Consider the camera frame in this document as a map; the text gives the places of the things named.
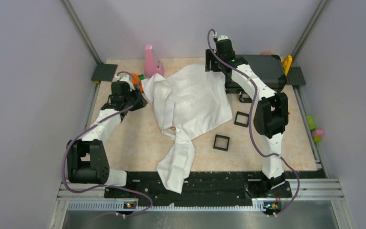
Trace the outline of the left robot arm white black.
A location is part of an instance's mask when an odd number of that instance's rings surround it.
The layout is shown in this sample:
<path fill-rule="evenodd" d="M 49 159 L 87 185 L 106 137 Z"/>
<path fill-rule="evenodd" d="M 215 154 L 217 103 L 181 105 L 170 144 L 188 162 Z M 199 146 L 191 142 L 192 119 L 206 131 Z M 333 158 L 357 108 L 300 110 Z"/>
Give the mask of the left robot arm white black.
<path fill-rule="evenodd" d="M 79 184 L 114 185 L 120 196 L 130 196 L 134 185 L 127 180 L 126 171 L 110 168 L 104 144 L 129 111 L 146 105 L 137 80 L 126 78 L 112 82 L 111 94 L 97 119 L 67 144 L 65 174 L 68 180 Z"/>

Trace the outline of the grey baseplate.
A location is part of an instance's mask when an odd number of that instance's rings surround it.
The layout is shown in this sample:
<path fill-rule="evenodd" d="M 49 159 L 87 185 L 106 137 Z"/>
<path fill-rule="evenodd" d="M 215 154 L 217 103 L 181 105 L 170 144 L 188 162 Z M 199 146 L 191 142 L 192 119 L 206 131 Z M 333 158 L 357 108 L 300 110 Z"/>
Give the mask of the grey baseplate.
<path fill-rule="evenodd" d="M 306 85 L 306 81 L 301 70 L 301 67 L 295 66 L 290 67 L 289 72 L 287 74 L 287 85 L 292 86 L 304 86 Z"/>
<path fill-rule="evenodd" d="M 91 77 L 94 82 L 111 82 L 116 74 L 117 64 L 99 63 Z"/>

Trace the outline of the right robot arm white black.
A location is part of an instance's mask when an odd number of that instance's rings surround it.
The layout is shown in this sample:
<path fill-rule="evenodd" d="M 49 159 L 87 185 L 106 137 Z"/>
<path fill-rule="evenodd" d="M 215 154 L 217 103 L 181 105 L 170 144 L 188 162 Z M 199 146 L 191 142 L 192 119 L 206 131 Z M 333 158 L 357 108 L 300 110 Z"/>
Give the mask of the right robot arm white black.
<path fill-rule="evenodd" d="M 237 57 L 227 36 L 218 36 L 211 29 L 207 40 L 213 40 L 215 48 L 206 50 L 205 70 L 222 72 L 251 97 L 249 134 L 255 150 L 264 158 L 260 190 L 272 197 L 285 183 L 281 153 L 288 124 L 288 97 L 267 86 L 244 58 Z"/>

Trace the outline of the black hard case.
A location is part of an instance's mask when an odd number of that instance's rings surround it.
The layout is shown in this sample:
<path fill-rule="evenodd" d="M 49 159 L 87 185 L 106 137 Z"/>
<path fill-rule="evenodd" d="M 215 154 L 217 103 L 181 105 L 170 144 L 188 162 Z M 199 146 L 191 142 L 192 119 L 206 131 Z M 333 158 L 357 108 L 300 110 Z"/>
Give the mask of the black hard case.
<path fill-rule="evenodd" d="M 253 72 L 271 89 L 280 93 L 287 83 L 286 75 L 282 68 L 278 55 L 237 55 L 243 58 L 251 66 Z M 252 98 L 245 94 L 244 90 L 231 79 L 232 70 L 224 65 L 220 65 L 225 74 L 225 88 L 228 94 L 238 94 L 238 99 L 242 103 L 250 103 Z"/>

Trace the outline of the green pink toy blocks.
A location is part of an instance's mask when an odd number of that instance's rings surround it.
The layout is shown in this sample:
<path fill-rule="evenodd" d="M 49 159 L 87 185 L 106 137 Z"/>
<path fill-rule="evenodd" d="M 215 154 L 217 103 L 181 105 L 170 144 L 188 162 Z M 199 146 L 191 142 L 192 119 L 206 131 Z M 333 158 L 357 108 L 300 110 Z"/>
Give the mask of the green pink toy blocks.
<path fill-rule="evenodd" d="M 322 141 L 322 138 L 325 134 L 323 129 L 318 129 L 315 125 L 313 117 L 311 115 L 306 116 L 308 128 L 311 131 L 311 136 L 314 143 L 319 143 Z"/>

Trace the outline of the black square frame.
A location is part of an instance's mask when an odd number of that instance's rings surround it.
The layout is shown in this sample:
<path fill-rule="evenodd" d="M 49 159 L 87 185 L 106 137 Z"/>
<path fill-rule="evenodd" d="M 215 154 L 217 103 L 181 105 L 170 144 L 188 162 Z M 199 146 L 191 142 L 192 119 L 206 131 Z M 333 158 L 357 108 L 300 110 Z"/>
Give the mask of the black square frame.
<path fill-rule="evenodd" d="M 227 152 L 229 149 L 230 137 L 224 135 L 215 135 L 213 149 Z"/>
<path fill-rule="evenodd" d="M 234 124 L 242 127 L 248 127 L 249 114 L 237 111 L 235 114 Z"/>

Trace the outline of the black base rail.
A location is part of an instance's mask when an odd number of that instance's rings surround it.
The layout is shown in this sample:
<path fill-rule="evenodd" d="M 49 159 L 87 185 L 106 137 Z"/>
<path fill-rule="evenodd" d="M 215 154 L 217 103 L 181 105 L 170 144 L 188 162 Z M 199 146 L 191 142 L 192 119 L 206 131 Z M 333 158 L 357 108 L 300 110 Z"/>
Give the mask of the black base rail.
<path fill-rule="evenodd" d="M 139 207 L 249 207 L 256 198 L 291 198 L 306 190 L 308 178 L 323 178 L 322 171 L 301 171 L 300 181 L 285 172 L 286 183 L 269 190 L 262 172 L 192 172 L 183 182 L 180 194 L 166 190 L 154 172 L 128 172 L 126 188 L 130 192 L 106 187 L 100 196 L 108 199 L 132 199 Z"/>

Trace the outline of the yellow toy bracket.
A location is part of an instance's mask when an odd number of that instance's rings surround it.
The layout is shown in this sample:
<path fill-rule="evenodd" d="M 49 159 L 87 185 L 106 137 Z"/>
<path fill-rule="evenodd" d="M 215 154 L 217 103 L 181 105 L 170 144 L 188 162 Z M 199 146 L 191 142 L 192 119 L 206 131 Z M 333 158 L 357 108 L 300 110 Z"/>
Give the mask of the yellow toy bracket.
<path fill-rule="evenodd" d="M 284 73 L 286 76 L 288 75 L 288 73 L 290 71 L 292 62 L 293 62 L 293 58 L 291 55 L 286 56 L 284 58 L 284 60 L 282 61 L 282 67 L 283 67 L 283 70 L 284 70 Z"/>

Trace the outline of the black square frame far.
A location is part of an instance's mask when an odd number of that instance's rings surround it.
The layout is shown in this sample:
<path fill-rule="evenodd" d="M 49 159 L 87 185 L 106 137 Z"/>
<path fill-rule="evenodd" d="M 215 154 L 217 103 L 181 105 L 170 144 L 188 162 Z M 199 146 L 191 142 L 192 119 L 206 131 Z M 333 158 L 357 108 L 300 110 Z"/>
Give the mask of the black square frame far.
<path fill-rule="evenodd" d="M 242 127 L 248 127 L 249 114 L 237 111 L 235 114 L 234 124 Z"/>

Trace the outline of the right grey baseplate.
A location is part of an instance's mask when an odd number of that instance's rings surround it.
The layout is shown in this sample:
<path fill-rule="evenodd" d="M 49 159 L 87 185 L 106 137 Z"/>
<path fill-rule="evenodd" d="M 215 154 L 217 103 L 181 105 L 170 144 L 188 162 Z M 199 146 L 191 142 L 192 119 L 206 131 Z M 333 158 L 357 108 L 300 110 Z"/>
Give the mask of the right grey baseplate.
<path fill-rule="evenodd" d="M 287 85 L 292 86 L 304 86 L 306 85 L 306 81 L 301 70 L 301 67 L 295 66 L 290 67 L 289 72 L 287 74 Z"/>

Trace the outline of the black square frame near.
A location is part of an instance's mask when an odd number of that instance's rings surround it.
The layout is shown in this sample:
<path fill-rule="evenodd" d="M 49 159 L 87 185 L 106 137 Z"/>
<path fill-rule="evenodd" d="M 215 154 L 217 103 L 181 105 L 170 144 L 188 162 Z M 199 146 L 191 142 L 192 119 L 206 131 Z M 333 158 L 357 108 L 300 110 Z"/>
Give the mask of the black square frame near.
<path fill-rule="evenodd" d="M 224 135 L 215 135 L 213 149 L 227 152 L 229 149 L 230 137 Z"/>

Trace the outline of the white garment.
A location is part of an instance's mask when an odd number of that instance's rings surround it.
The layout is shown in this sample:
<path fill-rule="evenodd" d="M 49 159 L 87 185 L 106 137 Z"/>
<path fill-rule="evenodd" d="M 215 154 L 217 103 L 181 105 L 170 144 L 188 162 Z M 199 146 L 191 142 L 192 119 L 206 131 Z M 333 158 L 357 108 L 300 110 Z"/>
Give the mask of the white garment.
<path fill-rule="evenodd" d="M 143 80 L 142 86 L 161 133 L 174 140 L 157 165 L 158 175 L 167 190 L 180 194 L 195 157 L 193 140 L 233 118 L 225 75 L 206 72 L 205 66 L 197 63 L 167 78 L 155 74 Z"/>

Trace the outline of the orange tape dispenser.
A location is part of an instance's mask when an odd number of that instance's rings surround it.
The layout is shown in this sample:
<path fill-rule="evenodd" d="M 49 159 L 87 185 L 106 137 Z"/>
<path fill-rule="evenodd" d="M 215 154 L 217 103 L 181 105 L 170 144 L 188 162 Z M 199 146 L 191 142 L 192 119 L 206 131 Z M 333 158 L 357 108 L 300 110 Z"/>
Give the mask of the orange tape dispenser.
<path fill-rule="evenodd" d="M 140 89 L 140 92 L 143 93 L 143 87 L 142 87 L 142 82 L 141 79 L 144 79 L 144 75 L 137 75 L 135 73 L 131 73 L 132 75 L 132 83 L 134 86 L 137 86 Z"/>

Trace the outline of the left grey baseplate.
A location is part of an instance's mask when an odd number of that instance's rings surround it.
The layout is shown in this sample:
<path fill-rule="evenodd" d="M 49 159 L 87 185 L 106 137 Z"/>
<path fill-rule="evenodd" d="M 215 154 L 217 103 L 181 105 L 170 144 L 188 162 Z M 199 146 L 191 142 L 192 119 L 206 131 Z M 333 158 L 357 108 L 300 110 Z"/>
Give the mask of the left grey baseplate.
<path fill-rule="evenodd" d="M 99 63 L 91 77 L 94 82 L 111 82 L 116 74 L 117 64 Z"/>

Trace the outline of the pink wedge stand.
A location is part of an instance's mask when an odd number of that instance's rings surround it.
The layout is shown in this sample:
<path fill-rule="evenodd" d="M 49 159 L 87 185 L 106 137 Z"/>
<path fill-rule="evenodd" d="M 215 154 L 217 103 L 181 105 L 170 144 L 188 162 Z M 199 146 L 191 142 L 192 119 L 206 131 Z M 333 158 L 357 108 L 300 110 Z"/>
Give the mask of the pink wedge stand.
<path fill-rule="evenodd" d="M 155 74 L 164 76 L 164 66 L 161 59 L 157 57 L 153 46 L 147 44 L 145 46 L 144 76 L 151 78 Z"/>

